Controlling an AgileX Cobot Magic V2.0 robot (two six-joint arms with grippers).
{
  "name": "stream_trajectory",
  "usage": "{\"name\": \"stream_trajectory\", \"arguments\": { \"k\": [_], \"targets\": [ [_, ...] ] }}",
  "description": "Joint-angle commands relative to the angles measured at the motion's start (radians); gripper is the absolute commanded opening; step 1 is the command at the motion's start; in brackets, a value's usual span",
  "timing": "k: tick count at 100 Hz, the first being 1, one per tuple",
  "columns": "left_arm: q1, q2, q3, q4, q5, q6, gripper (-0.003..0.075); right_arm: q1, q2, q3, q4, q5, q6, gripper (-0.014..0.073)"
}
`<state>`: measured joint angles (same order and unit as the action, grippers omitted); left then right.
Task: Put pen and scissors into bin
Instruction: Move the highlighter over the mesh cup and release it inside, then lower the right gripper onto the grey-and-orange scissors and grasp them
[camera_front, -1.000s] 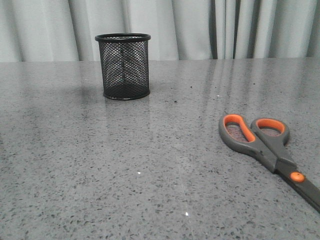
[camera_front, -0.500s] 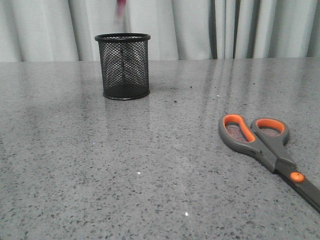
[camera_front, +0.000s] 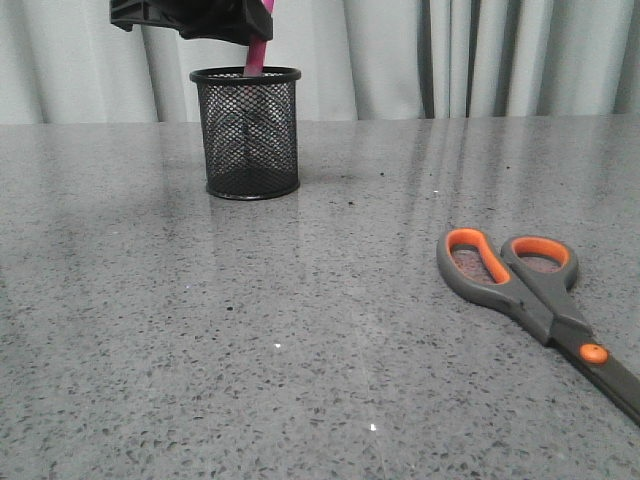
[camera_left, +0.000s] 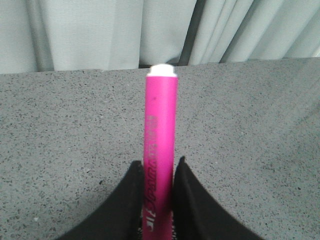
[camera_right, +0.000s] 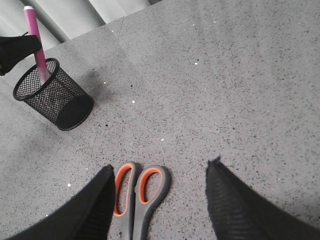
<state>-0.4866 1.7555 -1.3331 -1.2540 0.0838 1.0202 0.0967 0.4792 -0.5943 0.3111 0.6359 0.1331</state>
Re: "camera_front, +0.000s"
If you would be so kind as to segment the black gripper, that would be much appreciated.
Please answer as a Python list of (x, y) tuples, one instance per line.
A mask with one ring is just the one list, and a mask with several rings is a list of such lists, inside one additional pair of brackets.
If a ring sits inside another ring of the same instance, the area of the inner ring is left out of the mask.
[(130, 32), (134, 25), (176, 30), (190, 39), (249, 45), (273, 38), (273, 20), (261, 1), (111, 0), (110, 22)]

